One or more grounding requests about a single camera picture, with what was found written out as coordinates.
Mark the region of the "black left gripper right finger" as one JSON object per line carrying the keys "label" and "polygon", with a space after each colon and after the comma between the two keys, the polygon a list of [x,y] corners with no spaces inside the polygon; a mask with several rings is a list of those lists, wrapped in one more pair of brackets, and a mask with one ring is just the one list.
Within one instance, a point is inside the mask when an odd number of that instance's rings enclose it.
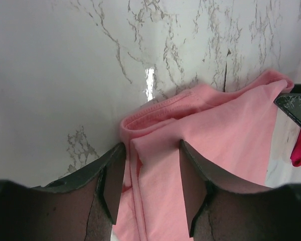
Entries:
{"label": "black left gripper right finger", "polygon": [[301,240],[301,184],[244,180],[179,143],[189,236],[194,240]]}

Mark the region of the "pink t-shirt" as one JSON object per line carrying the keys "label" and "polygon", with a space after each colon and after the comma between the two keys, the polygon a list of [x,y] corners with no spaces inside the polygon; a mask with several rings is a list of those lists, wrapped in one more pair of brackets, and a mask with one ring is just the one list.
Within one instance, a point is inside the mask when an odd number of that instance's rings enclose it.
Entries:
{"label": "pink t-shirt", "polygon": [[127,161],[115,235],[120,240],[189,240],[179,141],[223,169],[265,183],[277,107],[294,84],[267,70],[236,92],[200,84],[142,108],[120,124]]}

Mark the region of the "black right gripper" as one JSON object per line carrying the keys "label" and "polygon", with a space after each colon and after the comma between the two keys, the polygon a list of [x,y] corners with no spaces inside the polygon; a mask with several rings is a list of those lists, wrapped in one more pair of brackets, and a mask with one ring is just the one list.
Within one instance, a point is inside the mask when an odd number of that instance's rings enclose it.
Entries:
{"label": "black right gripper", "polygon": [[274,103],[301,128],[301,84],[296,84],[291,93],[280,94]]}

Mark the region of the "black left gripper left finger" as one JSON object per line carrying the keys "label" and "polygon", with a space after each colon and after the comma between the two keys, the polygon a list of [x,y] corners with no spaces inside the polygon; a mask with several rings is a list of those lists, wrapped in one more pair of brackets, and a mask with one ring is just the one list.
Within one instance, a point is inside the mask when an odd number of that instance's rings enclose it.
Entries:
{"label": "black left gripper left finger", "polygon": [[0,180],[0,240],[110,240],[125,159],[119,143],[44,187]]}

